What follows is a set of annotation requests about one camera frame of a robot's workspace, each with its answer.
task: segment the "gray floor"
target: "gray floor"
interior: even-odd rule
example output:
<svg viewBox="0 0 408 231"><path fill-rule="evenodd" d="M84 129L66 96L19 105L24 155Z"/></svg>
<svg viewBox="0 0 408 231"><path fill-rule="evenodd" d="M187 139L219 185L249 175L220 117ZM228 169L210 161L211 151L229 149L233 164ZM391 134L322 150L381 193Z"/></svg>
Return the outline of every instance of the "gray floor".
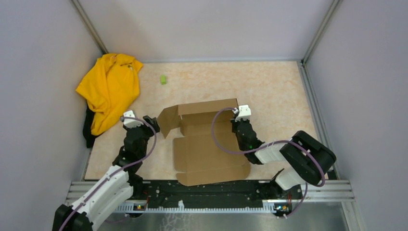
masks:
<svg viewBox="0 0 408 231"><path fill-rule="evenodd" d="M144 214L99 231L346 231L340 203L305 203L287 220L268 214ZM113 214L110 221L123 215Z"/></svg>

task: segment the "yellow garment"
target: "yellow garment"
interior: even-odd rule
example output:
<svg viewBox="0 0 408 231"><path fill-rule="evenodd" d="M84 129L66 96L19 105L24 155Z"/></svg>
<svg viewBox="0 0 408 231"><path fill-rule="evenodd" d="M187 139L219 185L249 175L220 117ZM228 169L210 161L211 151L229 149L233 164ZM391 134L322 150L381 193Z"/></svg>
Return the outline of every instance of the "yellow garment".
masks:
<svg viewBox="0 0 408 231"><path fill-rule="evenodd" d="M112 127L139 96L138 72L142 66L129 55L105 54L82 79L76 90L95 112L92 135Z"/></svg>

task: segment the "cardboard box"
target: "cardboard box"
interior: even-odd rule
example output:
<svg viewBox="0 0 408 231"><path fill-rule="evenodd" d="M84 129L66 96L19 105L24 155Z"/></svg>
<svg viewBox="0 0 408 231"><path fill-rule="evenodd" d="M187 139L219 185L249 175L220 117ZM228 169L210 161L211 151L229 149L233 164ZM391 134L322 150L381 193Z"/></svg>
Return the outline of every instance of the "cardboard box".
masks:
<svg viewBox="0 0 408 231"><path fill-rule="evenodd" d="M211 122L225 107L238 107L236 99L180 104L165 108L157 118L166 137L171 129L180 128L184 137L173 141L174 167L179 182L186 186L245 179L251 165L244 155L220 150L211 136ZM231 132L232 111L219 115L214 132L217 141L231 151L239 151Z"/></svg>

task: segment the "white wall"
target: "white wall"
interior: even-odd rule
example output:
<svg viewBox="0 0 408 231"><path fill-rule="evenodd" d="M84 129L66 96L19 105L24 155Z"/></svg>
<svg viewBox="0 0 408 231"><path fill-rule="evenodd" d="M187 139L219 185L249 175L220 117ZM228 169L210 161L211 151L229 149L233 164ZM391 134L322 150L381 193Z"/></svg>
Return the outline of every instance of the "white wall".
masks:
<svg viewBox="0 0 408 231"><path fill-rule="evenodd" d="M75 88L101 55L68 0L1 1L0 230L51 230L87 158Z"/></svg>
<svg viewBox="0 0 408 231"><path fill-rule="evenodd" d="M307 67L367 230L407 230L408 1L343 1Z"/></svg>
<svg viewBox="0 0 408 231"><path fill-rule="evenodd" d="M332 0L82 0L109 52L143 62L301 59Z"/></svg>

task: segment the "green object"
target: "green object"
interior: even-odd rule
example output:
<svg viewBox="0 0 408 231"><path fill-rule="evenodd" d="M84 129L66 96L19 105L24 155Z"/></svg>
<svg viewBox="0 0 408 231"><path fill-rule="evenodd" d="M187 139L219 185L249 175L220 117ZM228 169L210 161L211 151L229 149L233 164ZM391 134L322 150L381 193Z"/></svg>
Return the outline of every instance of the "green object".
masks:
<svg viewBox="0 0 408 231"><path fill-rule="evenodd" d="M166 76L165 75L161 75L160 76L160 82L162 83L162 85L165 85L167 82L166 82Z"/></svg>

